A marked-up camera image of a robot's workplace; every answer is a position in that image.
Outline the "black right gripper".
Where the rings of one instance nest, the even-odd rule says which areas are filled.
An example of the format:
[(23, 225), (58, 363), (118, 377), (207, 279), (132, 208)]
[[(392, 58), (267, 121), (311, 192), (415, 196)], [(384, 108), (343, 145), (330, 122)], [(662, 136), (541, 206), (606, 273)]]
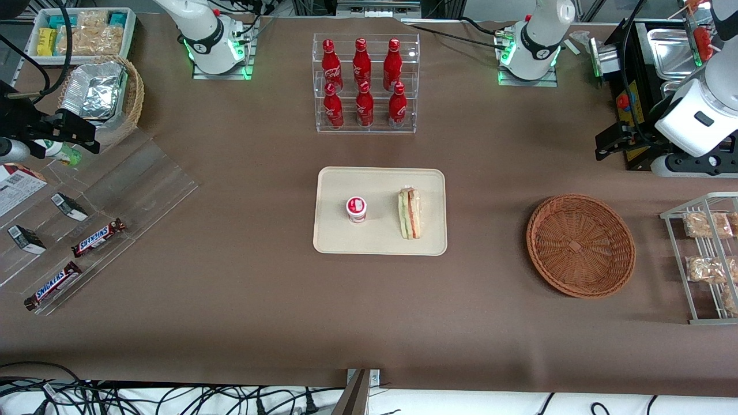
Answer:
[(3, 137), (30, 140), (30, 154), (37, 159), (47, 157), (43, 139), (60, 137), (74, 139), (87, 152), (100, 153), (100, 142), (95, 140), (96, 128), (73, 112), (61, 108), (53, 115), (37, 110), (29, 98), (8, 98), (16, 93), (7, 82), (1, 81), (1, 134)]

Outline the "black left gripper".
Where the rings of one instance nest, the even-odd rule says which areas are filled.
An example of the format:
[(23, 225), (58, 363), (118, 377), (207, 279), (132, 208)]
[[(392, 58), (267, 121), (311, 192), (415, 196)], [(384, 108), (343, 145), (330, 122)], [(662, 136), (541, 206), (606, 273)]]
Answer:
[(635, 126), (617, 121), (596, 135), (596, 160), (601, 161), (614, 153), (635, 149), (634, 164), (645, 165), (652, 158), (652, 149), (643, 146), (655, 144), (648, 134), (638, 131)]

